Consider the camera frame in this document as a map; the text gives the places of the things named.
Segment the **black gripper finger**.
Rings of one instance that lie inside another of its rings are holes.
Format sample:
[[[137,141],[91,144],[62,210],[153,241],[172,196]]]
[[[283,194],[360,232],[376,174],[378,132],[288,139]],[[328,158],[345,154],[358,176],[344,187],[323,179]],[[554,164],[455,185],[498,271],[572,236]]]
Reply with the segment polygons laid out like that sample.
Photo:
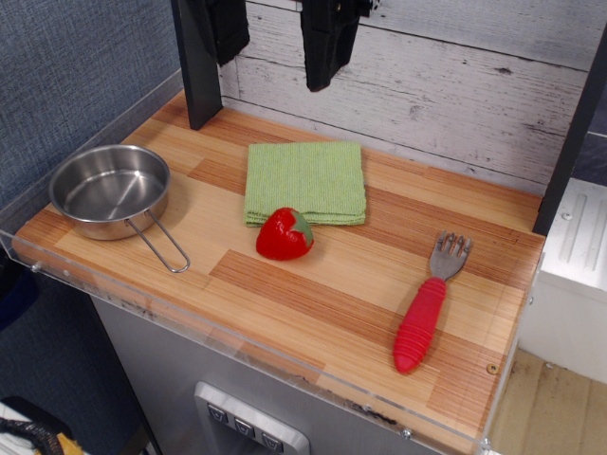
[[[349,64],[359,27],[358,1],[303,1],[303,34],[306,85],[310,91],[328,87]]]
[[[199,1],[199,31],[219,66],[232,61],[249,43],[245,0]]]

